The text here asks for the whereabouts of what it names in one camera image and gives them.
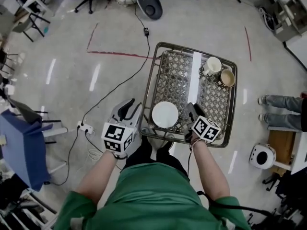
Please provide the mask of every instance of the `mug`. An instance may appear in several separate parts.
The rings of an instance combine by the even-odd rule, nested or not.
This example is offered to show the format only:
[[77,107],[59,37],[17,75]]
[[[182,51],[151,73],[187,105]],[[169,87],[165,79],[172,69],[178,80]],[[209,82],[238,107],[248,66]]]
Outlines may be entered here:
[[218,58],[210,57],[203,67],[205,70],[204,74],[211,76],[213,74],[218,73],[221,70],[222,64]]

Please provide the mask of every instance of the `white plate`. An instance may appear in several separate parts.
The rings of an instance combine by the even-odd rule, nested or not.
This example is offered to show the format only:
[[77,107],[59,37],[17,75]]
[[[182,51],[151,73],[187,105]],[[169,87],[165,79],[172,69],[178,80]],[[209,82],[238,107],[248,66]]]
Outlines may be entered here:
[[154,106],[152,112],[153,121],[161,128],[169,128],[178,120],[177,107],[170,102],[160,102]]

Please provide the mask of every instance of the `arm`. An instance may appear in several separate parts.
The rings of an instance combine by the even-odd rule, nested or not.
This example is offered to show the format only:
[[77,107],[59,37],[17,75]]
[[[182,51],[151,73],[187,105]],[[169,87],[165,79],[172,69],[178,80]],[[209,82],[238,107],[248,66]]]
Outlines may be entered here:
[[205,193],[214,201],[221,197],[230,196],[226,177],[215,162],[206,143],[203,140],[198,141],[193,147],[193,152]]
[[97,205],[106,189],[116,162],[117,159],[113,154],[110,151],[105,151],[96,165],[82,179],[75,191],[91,199]]

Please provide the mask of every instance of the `jeans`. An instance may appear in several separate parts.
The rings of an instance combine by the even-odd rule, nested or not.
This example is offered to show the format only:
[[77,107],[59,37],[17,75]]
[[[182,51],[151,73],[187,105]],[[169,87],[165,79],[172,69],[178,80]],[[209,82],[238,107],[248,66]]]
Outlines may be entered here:
[[[285,108],[296,113],[302,113],[302,98],[281,95],[266,95],[263,98],[263,103],[279,108]],[[266,113],[264,115],[264,121],[270,126],[302,130],[301,115],[279,115]]]
[[141,146],[127,159],[126,165],[123,170],[137,164],[160,162],[174,167],[175,169],[181,171],[184,175],[186,175],[186,177],[188,177],[187,172],[182,167],[179,160],[170,155],[168,152],[172,144],[173,143],[169,141],[164,147],[160,148],[157,151],[157,161],[155,161],[150,158],[153,150],[151,144],[149,143],[146,136],[142,136]]

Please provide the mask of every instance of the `white robot vacuum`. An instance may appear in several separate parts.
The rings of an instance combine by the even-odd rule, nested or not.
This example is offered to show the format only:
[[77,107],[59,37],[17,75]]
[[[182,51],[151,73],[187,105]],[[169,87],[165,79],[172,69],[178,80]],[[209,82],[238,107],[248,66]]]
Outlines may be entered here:
[[274,165],[276,151],[269,144],[257,144],[249,157],[249,163],[256,168],[266,170]]

